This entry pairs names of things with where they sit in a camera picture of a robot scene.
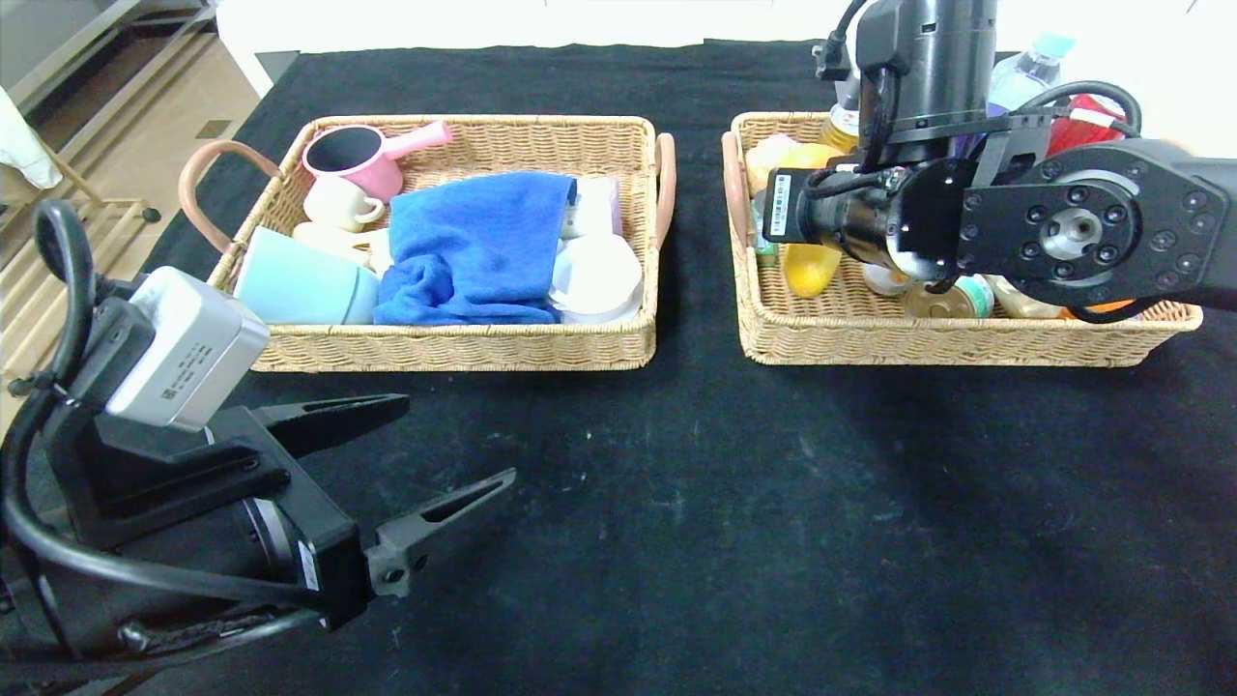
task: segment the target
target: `basket handle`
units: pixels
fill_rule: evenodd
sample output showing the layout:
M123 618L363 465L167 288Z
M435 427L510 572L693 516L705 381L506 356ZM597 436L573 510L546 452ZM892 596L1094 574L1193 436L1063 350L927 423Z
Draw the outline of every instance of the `basket handle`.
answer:
M670 218L674 216L674 190L678 185L678 166L674 162L674 136L663 132L657 136L657 226L653 232L653 245L662 247L666 235L670 231Z
M181 180L177 184L181 209L184 210L184 216L189 218L193 226L198 227L202 236L205 236L207 241L218 248L220 253L228 251L228 246L231 245L231 237L220 231L215 226L215 223L210 221L210 218L202 211L202 208L198 205L197 189L198 182L202 179L202 173L215 161L215 157L224 152L235 152L245 157L271 178L283 178L283 173L280 172L280 167L275 162L267 159L261 152L249 145L236 142L235 140L212 140L198 147L197 152L189 155L189 159L184 162L184 168L181 169Z
M721 134L721 176L726 184L726 210L730 226L740 247L747 247L748 208L747 176L743 174L743 155L734 131Z

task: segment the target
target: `black tablecloth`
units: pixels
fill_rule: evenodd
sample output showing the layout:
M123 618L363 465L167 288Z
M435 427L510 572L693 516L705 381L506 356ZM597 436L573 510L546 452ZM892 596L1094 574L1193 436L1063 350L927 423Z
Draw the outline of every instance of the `black tablecloth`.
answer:
M1237 690L1237 321L1122 371L767 368L742 356L719 136L820 109L802 43L302 56L238 138L328 114L647 116L678 140L657 357L610 375L252 375L234 403L400 392L310 457L369 527L517 466L438 585L160 676L176 694L1218 694ZM262 185L216 164L235 230ZM178 216L152 253L216 255Z

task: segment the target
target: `yellow fruit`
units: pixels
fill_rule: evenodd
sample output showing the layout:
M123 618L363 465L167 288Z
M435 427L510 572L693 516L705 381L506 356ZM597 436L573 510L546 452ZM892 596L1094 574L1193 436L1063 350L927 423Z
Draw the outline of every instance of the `yellow fruit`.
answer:
M788 244L782 273L785 284L799 297L815 297L824 292L837 271L842 252L821 244Z
M821 145L820 142L809 142L790 150L789 153L782 157L782 161L777 166L792 169L819 169L828 164L829 159L841 157L842 155L845 152L836 147Z

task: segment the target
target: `wicker basket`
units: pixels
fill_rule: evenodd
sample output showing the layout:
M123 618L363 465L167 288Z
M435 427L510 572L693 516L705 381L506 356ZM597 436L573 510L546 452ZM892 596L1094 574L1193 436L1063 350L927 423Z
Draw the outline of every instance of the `wicker basket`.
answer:
M403 189L517 169L573 176L615 176L622 198L623 236L644 274L643 302L631 319L607 324L492 325L271 325L271 340L254 366L265 372L466 372L466 371L623 371L644 366L657 345L658 250L674 209L674 141L635 116L333 116L307 124L276 167L233 141L208 143L181 178L186 215L221 252L210 284L231 291L246 244L257 225L282 234L306 219L302 203L313 177L301 152L329 127L369 124L386 135L445 120L455 135L445 146L402 159ZM220 152L238 152L270 176L261 197L228 239L202 214L193 189ZM658 192L661 177L661 192ZM387 215L367 225L387 225Z
M1126 367L1169 336L1194 330L1202 309L1160 302L1141 320L1090 324L1070 319L913 319L897 299L863 282L862 266L844 258L821 294L804 299L785 286L781 263L758 267L750 244L743 153L784 132L820 140L821 112L747 112L721 138L726 205L738 298L738 335L748 359L769 366L1081 366Z

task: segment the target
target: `pink mug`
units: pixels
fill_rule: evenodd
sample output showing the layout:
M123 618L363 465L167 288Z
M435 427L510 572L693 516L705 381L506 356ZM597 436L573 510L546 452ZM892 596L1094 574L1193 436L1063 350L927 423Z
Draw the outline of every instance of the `pink mug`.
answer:
M371 125L345 125L318 135L301 155L301 163L315 177L344 177L388 203L403 189L396 159L413 150L450 141L452 131L443 121L396 137L387 137Z

